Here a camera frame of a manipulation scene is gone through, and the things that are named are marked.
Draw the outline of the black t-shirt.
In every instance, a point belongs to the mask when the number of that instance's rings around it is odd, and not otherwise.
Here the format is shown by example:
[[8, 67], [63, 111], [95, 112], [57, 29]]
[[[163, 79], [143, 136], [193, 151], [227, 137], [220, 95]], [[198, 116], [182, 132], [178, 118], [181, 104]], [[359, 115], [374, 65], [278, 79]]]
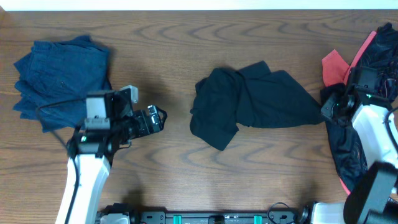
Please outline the black t-shirt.
[[324, 121], [320, 104], [286, 71], [264, 61], [239, 70], [216, 68], [195, 85], [192, 134], [223, 151], [238, 125], [290, 128]]

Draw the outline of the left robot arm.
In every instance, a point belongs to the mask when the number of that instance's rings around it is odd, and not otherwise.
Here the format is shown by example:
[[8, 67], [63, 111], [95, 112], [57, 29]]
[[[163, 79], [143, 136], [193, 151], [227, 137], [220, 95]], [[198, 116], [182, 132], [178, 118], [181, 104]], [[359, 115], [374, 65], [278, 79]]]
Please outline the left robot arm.
[[163, 130], [167, 113], [155, 105], [133, 111], [107, 112], [104, 106], [87, 105], [86, 130], [76, 130], [68, 142], [71, 154], [57, 223], [94, 223], [114, 154], [130, 147], [132, 140]]

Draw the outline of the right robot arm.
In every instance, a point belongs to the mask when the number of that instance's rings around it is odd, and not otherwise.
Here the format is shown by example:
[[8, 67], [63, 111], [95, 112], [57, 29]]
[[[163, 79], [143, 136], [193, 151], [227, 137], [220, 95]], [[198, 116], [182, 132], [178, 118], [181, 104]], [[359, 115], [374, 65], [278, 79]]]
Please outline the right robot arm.
[[308, 223], [397, 223], [397, 130], [387, 93], [379, 89], [377, 70], [353, 68], [345, 92], [332, 94], [321, 114], [340, 126], [352, 126], [361, 141], [368, 171], [345, 202], [313, 204]]

